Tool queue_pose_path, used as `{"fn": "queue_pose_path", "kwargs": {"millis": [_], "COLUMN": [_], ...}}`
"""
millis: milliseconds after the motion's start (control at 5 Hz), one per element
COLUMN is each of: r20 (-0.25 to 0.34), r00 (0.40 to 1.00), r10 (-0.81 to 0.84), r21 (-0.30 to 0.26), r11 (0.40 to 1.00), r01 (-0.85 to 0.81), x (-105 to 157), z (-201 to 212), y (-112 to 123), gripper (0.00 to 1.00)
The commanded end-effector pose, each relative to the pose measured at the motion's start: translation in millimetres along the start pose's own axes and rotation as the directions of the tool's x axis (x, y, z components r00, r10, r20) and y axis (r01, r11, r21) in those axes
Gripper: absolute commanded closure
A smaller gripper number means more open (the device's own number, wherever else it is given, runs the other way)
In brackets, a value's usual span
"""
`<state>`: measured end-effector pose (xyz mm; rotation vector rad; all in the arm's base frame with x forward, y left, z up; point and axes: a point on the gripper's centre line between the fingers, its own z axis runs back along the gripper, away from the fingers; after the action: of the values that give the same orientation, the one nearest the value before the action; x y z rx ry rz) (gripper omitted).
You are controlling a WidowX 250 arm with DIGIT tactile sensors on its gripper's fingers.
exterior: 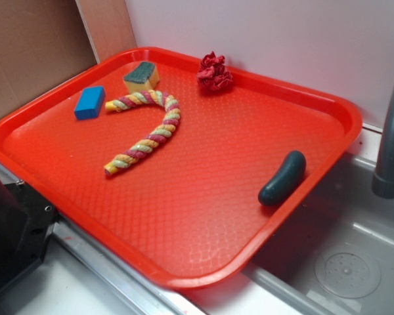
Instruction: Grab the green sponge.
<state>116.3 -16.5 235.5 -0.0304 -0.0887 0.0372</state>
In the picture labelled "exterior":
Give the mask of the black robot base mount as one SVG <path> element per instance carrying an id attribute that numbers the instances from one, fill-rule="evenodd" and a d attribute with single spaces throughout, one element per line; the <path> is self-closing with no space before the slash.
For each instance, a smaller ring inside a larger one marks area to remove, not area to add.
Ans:
<path id="1" fill-rule="evenodd" d="M 29 184 L 0 181 L 0 294 L 42 264 L 55 217 Z"/>

